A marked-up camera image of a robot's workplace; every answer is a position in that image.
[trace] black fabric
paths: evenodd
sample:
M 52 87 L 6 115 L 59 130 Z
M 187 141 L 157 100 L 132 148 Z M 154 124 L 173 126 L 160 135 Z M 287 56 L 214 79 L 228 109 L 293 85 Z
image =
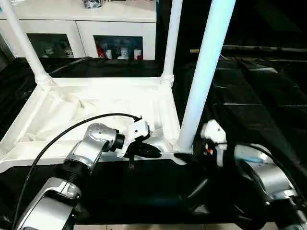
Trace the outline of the black fabric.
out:
M 42 59 L 48 72 L 72 59 Z M 266 146 L 291 172 L 304 195 L 306 181 L 307 87 L 304 62 L 242 62 L 221 60 L 214 76 L 199 130 L 209 119 L 216 119 L 231 142 L 259 143 Z M 173 95 L 180 122 L 183 119 L 195 62 L 177 66 Z M 89 59 L 69 66 L 53 77 L 158 77 L 161 65 L 152 61 L 105 61 Z M 12 124 L 35 87 L 34 77 L 22 58 L 0 73 L 0 136 Z M 196 150 L 200 139 L 196 135 Z M 234 200 L 252 202 L 265 218 L 262 206 L 251 198 L 252 189 L 244 182 L 237 186 L 229 178 L 211 182 L 211 191 L 202 194 L 210 207 L 199 215 L 191 211 L 183 197 L 189 195 L 205 172 L 172 161 L 101 163 L 82 196 L 80 223 L 205 223 L 235 222 Z M 14 167 L 0 174 L 0 227 L 9 224 L 17 196 L 29 167 Z M 54 166 L 39 166 L 26 190 L 24 209 L 53 174 Z

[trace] shelf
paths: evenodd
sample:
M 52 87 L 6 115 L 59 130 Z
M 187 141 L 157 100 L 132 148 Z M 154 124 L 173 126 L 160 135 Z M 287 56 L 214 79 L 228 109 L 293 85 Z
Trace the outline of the shelf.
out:
M 154 0 L 104 2 L 96 9 L 85 9 L 82 0 L 25 0 L 14 8 L 19 19 L 156 23 Z

